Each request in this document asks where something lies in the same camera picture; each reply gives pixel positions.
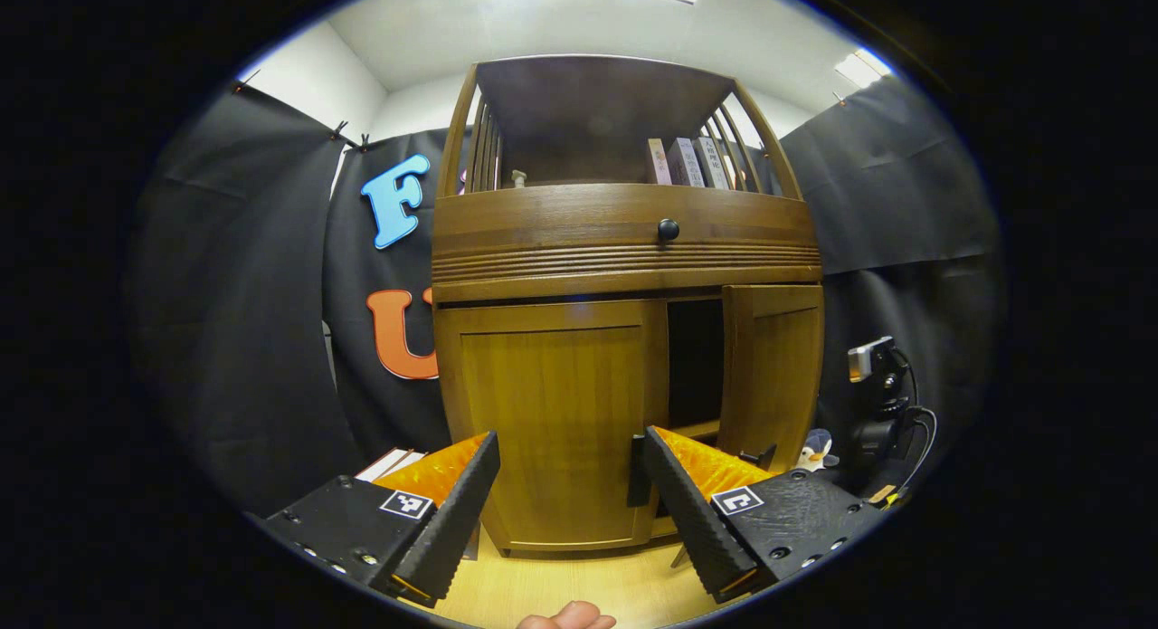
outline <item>cable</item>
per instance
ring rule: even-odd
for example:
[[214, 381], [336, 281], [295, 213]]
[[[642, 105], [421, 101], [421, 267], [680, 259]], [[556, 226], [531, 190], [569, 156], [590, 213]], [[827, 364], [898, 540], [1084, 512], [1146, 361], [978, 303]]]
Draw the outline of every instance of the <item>cable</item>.
[[937, 415], [935, 415], [933, 411], [930, 410], [929, 408], [914, 405], [914, 409], [917, 410], [917, 414], [925, 411], [925, 414], [928, 414], [929, 417], [933, 420], [933, 426], [929, 427], [929, 424], [925, 423], [919, 417], [914, 417], [913, 419], [913, 423], [925, 429], [925, 449], [921, 452], [921, 459], [917, 460], [917, 466], [913, 467], [913, 471], [909, 473], [909, 476], [906, 477], [904, 482], [896, 488], [897, 493], [901, 493], [902, 496], [904, 495], [903, 492], [906, 491], [906, 488], [909, 485], [909, 482], [913, 481], [913, 476], [917, 474], [918, 469], [921, 469], [921, 465], [925, 463], [925, 458], [929, 456], [929, 453], [930, 451], [932, 451], [933, 447], [933, 441], [937, 440]]
[[906, 356], [903, 351], [901, 351], [901, 349], [896, 348], [896, 345], [894, 345], [893, 352], [897, 353], [897, 356], [900, 356], [902, 360], [904, 360], [906, 366], [909, 366], [909, 380], [913, 381], [913, 407], [919, 407], [921, 393], [919, 390], [917, 390], [917, 374], [916, 371], [913, 368], [913, 363], [909, 360], [909, 357]]

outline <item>stuffed penguin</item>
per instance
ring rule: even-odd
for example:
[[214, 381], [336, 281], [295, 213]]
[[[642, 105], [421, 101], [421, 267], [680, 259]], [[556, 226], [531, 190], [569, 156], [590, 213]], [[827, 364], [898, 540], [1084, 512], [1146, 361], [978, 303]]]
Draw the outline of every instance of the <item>stuffed penguin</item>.
[[831, 468], [841, 463], [840, 458], [836, 455], [828, 455], [831, 448], [831, 432], [819, 427], [809, 430], [807, 438], [804, 440], [804, 448], [800, 449], [800, 459], [797, 460], [796, 468], [815, 473], [819, 469]]

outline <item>white ceiling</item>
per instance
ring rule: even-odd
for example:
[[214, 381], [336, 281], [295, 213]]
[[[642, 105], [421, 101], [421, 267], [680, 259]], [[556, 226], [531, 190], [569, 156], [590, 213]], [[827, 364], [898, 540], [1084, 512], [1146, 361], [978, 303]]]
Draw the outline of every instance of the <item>white ceiling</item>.
[[360, 0], [330, 23], [387, 92], [477, 60], [576, 52], [711, 70], [811, 114], [856, 90], [834, 70], [855, 41], [790, 0]]

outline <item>wooden cabinet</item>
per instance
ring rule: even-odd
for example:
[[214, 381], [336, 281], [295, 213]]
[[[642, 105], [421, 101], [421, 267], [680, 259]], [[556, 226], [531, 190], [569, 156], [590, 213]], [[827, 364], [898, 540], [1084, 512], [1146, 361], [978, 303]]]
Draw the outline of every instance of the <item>wooden cabinet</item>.
[[[732, 96], [784, 197], [760, 183]], [[728, 159], [732, 189], [645, 183], [646, 139], [701, 134]], [[439, 374], [455, 440], [499, 432], [483, 513], [498, 548], [669, 533], [654, 491], [628, 504], [631, 437], [652, 424], [733, 454], [776, 444], [770, 468], [796, 463], [820, 381], [820, 253], [779, 144], [736, 80], [624, 57], [476, 64], [439, 178]], [[661, 220], [679, 234], [659, 236]]]
[[631, 436], [667, 417], [662, 300], [450, 308], [435, 327], [455, 438], [503, 438], [483, 512], [497, 546], [616, 548], [651, 535], [629, 507]]

